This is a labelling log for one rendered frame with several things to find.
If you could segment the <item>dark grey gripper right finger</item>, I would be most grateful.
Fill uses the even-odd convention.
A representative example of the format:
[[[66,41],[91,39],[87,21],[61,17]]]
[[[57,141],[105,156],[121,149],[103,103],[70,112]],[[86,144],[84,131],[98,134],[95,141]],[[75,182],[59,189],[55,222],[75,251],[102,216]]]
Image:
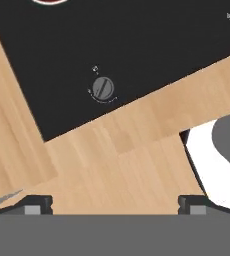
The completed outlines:
[[[230,215],[230,209],[218,206],[203,195],[179,195],[178,214],[181,215]]]

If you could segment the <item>grey round hob knob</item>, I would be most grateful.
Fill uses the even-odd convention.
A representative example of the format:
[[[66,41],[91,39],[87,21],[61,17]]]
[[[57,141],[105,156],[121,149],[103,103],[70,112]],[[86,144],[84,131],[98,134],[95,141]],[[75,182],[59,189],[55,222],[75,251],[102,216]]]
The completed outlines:
[[[114,84],[108,77],[99,77],[94,81],[92,91],[98,100],[108,100],[114,93]]]

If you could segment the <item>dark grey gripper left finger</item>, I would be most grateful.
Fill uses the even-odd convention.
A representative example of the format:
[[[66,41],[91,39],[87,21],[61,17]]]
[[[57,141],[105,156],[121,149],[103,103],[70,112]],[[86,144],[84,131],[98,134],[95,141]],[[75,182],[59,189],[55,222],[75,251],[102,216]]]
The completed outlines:
[[[0,214],[8,215],[52,215],[51,195],[27,195],[16,204],[0,209]]]

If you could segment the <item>black glass hob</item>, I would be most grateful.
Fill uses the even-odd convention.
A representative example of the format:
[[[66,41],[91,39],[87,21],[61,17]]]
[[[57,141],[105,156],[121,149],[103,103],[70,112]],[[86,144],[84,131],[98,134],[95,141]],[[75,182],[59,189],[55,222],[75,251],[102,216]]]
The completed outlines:
[[[0,0],[0,42],[51,140],[230,56],[230,0]]]

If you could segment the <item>white and grey appliance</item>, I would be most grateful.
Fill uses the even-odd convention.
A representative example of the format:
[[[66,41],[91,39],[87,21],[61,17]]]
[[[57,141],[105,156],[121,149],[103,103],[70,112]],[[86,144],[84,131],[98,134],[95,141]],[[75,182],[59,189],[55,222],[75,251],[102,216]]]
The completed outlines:
[[[230,114],[179,133],[205,196],[230,210]]]

